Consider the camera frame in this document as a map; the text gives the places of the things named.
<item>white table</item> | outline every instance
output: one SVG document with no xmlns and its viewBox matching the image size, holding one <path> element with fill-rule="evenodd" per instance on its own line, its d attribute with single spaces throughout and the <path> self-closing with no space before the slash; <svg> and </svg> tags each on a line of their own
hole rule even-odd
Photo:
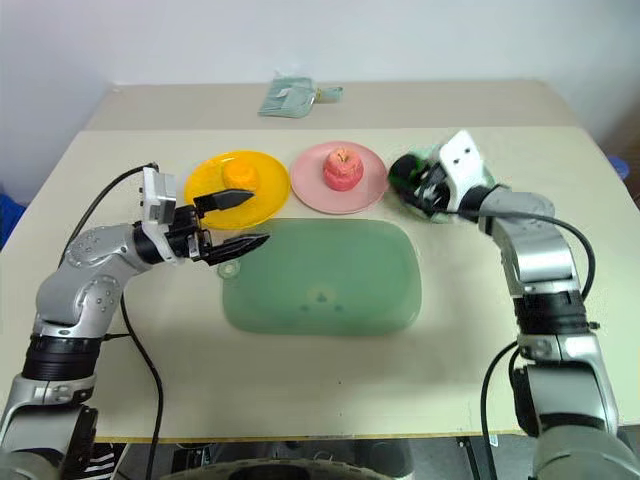
<svg viewBox="0 0 640 480">
<path fill-rule="evenodd" d="M 199 88 L 218 98 L 217 88 L 231 87 L 161 87 L 164 91 L 156 90 L 155 102 L 148 99 L 157 87 L 132 87 L 124 103 L 122 93 L 112 94 L 88 129 L 77 135 L 0 255 L 0 382 L 5 385 L 0 402 L 6 401 L 11 378 L 22 368 L 39 284 L 55 269 L 86 206 L 120 172 L 156 161 L 163 171 L 180 177 L 196 162 L 239 148 L 265 151 L 289 165 L 306 147 L 336 139 L 362 143 L 390 165 L 412 147 L 446 139 L 456 131 L 453 127 L 470 127 L 497 179 L 515 190 L 546 195 L 555 203 L 557 216 L 577 225 L 592 241 L 598 271 L 587 302 L 589 319 L 602 324 L 599 338 L 621 421 L 640 422 L 640 322 L 635 305 L 640 214 L 590 137 L 570 115 L 558 120 L 557 112 L 565 112 L 563 104 L 552 102 L 548 91 L 532 83 L 538 94 L 546 92 L 551 105 L 541 107 L 540 98 L 527 90 L 531 85 L 521 83 L 521 105 L 540 108 L 541 113 L 531 117 L 523 110 L 516 123 L 531 124 L 518 127 L 503 125 L 507 120 L 500 115 L 495 125 L 484 118 L 483 126 L 474 126 L 465 118 L 482 118 L 480 113 L 474 117 L 473 112 L 462 112 L 459 118 L 448 117 L 445 125 L 451 128 L 376 124 L 330 129 L 326 119 L 313 124 L 312 117 L 307 128 L 283 119 L 272 119 L 279 128 L 271 128 L 269 119 L 259 119 L 269 125 L 262 128 L 251 123 L 256 102 L 246 114 L 250 129 L 207 127 L 209 120 L 193 129 L 193 118 L 203 118 L 198 108 L 206 108 L 193 102 L 192 108 L 176 113 L 176 97 L 167 92 L 173 89 L 180 97 L 181 88 Z M 452 91 L 463 86 L 453 85 Z M 467 96 L 474 85 L 463 88 Z M 430 85 L 422 88 L 429 90 Z M 136 89 L 142 92 L 139 97 Z M 358 91 L 358 86 L 348 86 L 347 95 L 350 90 Z M 143 97 L 154 106 L 146 120 L 144 102 L 135 100 Z M 448 102 L 445 94 L 440 98 Z M 478 108 L 485 103 L 480 101 Z M 425 123 L 437 121 L 433 105 L 425 109 L 430 112 Z M 172 111 L 175 115 L 166 117 L 166 125 L 157 125 L 163 122 L 159 117 Z M 350 115 L 354 125 L 364 121 Z M 402 119 L 391 120 L 407 126 Z M 146 128 L 145 121 L 152 128 Z M 140 179 L 132 178 L 110 194 L 88 226 L 138 219 L 139 185 Z M 323 216 L 293 194 L 278 214 Z M 424 294 L 420 316 L 406 330 L 374 338 L 251 334 L 224 319 L 221 280 L 206 265 L 161 265 L 130 282 L 126 298 L 132 323 L 165 385 L 163 440 L 428 436 L 480 430 L 484 370 L 517 332 L 497 248 L 475 226 L 428 224 L 408 214 L 391 195 L 344 218 L 393 222 L 411 238 Z M 584 278 L 584 255 L 577 242 L 570 242 Z M 124 331 L 119 313 L 110 331 Z M 489 423 L 497 431 L 514 431 L 518 427 L 505 369 L 499 368 L 492 380 Z M 148 440 L 155 388 L 133 344 L 127 339 L 103 344 L 97 374 L 90 404 L 100 411 L 99 439 Z"/>
</svg>

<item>pink plate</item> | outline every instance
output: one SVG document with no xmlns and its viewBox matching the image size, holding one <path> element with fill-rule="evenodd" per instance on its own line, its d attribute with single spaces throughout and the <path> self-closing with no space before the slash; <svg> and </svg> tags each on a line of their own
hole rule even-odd
<svg viewBox="0 0 640 480">
<path fill-rule="evenodd" d="M 339 147 L 355 150 L 362 159 L 362 180 L 346 192 L 332 190 L 324 182 L 324 161 Z M 387 190 L 387 169 L 382 159 L 367 147 L 352 142 L 328 142 L 314 145 L 300 154 L 289 169 L 291 187 L 300 200 L 314 210 L 343 215 L 373 205 Z"/>
</svg>

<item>table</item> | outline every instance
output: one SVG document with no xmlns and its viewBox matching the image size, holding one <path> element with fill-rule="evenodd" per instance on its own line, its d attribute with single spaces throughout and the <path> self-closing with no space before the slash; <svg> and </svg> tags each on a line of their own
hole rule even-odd
<svg viewBox="0 0 640 480">
<path fill-rule="evenodd" d="M 640 214 L 600 150 L 537 82 L 403 87 L 346 85 L 344 105 L 322 106 L 321 114 L 317 106 L 301 121 L 256 117 L 262 96 L 257 92 L 264 93 L 264 85 L 123 87 L 110 94 L 0 254 L 0 381 L 6 386 L 0 402 L 22 368 L 39 284 L 54 271 L 86 206 L 122 171 L 156 161 L 162 171 L 184 178 L 195 163 L 239 148 L 265 151 L 288 165 L 306 147 L 337 139 L 362 143 L 390 165 L 412 147 L 443 141 L 458 127 L 468 127 L 497 179 L 514 190 L 546 195 L 557 216 L 592 241 L 598 271 L 587 302 L 589 319 L 602 324 L 598 334 L 621 422 L 639 423 L 640 322 L 633 299 L 640 272 Z M 385 102 L 425 114 L 415 110 L 384 119 L 372 118 L 371 110 L 358 114 L 350 95 L 362 101 L 376 88 L 379 98 L 395 92 L 395 101 Z M 508 92 L 509 105 L 499 105 L 501 89 Z M 491 108 L 488 90 L 496 102 Z M 229 113 L 229 123 L 220 120 L 231 112 L 223 97 L 247 98 L 247 92 L 255 98 L 244 113 Z M 420 98 L 436 92 L 439 101 L 412 105 L 403 92 Z M 476 103 L 456 105 L 460 92 Z M 207 109 L 209 99 L 215 99 L 220 115 Z M 520 99 L 517 107 L 514 99 Z M 343 112 L 348 121 L 340 120 L 340 109 L 348 110 Z M 438 109 L 449 113 L 439 116 Z M 438 118 L 444 118 L 441 127 L 435 126 Z M 139 178 L 131 178 L 118 187 L 88 227 L 137 220 L 140 185 Z M 278 216 L 324 215 L 291 194 Z M 162 441 L 444 436 L 480 430 L 482 376 L 493 355 L 517 333 L 497 248 L 474 225 L 428 224 L 408 214 L 392 195 L 345 218 L 390 221 L 411 238 L 424 296 L 420 316 L 408 329 L 373 338 L 251 334 L 224 319 L 220 279 L 206 265 L 160 265 L 130 282 L 126 298 L 132 323 L 165 385 Z M 577 242 L 570 243 L 584 279 L 584 255 Z M 124 331 L 119 313 L 110 331 Z M 126 339 L 105 343 L 97 374 L 90 404 L 100 411 L 98 439 L 148 441 L 155 388 L 133 344 Z M 488 415 L 492 430 L 518 430 L 506 366 L 492 380 Z"/>
</svg>

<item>green tray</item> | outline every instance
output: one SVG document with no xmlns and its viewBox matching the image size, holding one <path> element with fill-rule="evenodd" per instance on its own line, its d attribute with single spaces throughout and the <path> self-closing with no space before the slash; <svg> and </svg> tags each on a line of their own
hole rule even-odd
<svg viewBox="0 0 640 480">
<path fill-rule="evenodd" d="M 415 251 L 374 220 L 276 219 L 262 247 L 219 266 L 224 312 L 257 333 L 382 335 L 410 325 L 422 290 Z"/>
</svg>

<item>white wall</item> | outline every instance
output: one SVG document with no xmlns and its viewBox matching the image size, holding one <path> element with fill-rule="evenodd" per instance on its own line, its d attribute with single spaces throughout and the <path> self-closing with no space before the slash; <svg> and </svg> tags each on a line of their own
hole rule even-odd
<svg viewBox="0 0 640 480">
<path fill-rule="evenodd" d="M 110 82 L 535 77 L 599 141 L 640 101 L 637 0 L 2 1 L 0 182 L 22 201 Z"/>
</svg>

